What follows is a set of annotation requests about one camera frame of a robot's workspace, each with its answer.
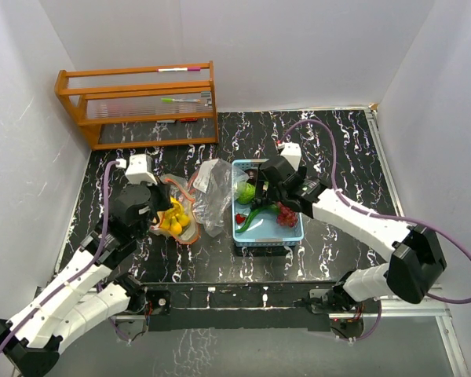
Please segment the clear zip top bag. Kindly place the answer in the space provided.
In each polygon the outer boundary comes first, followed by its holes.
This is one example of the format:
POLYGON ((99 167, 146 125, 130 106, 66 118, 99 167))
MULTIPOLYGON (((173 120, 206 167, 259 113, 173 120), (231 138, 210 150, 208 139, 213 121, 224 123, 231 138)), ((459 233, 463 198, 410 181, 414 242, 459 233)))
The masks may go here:
POLYGON ((173 238, 179 244, 191 245, 200 237, 200 229, 211 237, 217 236, 224 226, 224 212, 236 200, 236 185, 247 181, 248 175, 223 159, 203 162, 188 179, 164 174, 160 180, 170 190, 190 217, 190 226, 180 235, 172 236, 159 229, 159 223, 149 231, 157 236, 173 238))

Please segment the yellow banana bunch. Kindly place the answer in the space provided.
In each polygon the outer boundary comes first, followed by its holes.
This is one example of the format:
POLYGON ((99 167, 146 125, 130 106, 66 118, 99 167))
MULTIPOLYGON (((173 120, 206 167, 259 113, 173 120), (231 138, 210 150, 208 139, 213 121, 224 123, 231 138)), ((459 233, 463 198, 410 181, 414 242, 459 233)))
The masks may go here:
POLYGON ((184 212, 184 207, 172 196, 170 202, 171 208, 159 215, 159 229, 172 236, 180 236, 190 226, 191 220, 184 212))

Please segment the black grape bunch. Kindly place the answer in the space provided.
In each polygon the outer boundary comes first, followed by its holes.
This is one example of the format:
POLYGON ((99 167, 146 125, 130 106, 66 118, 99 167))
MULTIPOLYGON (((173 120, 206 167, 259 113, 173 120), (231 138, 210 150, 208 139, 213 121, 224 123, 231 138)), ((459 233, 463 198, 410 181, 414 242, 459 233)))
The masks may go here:
POLYGON ((278 210, 276 201, 268 197, 255 197, 250 205, 251 210, 256 209, 268 209, 268 210, 278 210))

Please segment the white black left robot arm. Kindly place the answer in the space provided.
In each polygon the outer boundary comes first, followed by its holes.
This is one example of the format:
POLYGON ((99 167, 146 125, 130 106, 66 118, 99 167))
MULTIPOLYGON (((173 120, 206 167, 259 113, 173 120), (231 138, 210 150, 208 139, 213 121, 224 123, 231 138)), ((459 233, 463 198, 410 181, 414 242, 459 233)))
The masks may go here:
POLYGON ((23 310, 0 319, 0 354, 23 376, 44 376, 77 338, 99 323, 146 304, 144 287, 122 274, 96 294, 90 290, 137 249, 150 225, 172 207, 164 184, 127 185, 114 199, 70 262, 23 310))

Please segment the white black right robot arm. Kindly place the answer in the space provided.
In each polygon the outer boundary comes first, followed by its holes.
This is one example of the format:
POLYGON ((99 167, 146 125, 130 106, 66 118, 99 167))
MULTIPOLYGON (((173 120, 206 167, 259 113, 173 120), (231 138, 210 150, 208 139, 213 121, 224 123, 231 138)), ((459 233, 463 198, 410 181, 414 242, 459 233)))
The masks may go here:
POLYGON ((294 212, 323 221, 375 251, 383 263, 347 272, 313 306, 353 311, 370 298, 395 295, 418 304, 446 269, 436 233, 425 225, 383 219, 368 209, 357 212, 352 201, 318 179, 308 179, 304 166, 293 168, 282 156, 258 167, 259 182, 268 186, 261 203, 280 203, 294 212))

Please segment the red grape bunch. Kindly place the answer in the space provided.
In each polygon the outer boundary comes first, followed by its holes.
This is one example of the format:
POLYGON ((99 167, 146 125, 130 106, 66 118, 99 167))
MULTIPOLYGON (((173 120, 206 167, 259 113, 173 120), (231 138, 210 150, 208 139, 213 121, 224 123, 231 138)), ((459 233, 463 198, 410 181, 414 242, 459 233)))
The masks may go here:
POLYGON ((286 206, 278 207, 279 213, 276 218, 278 225, 293 228, 298 223, 298 215, 286 206))

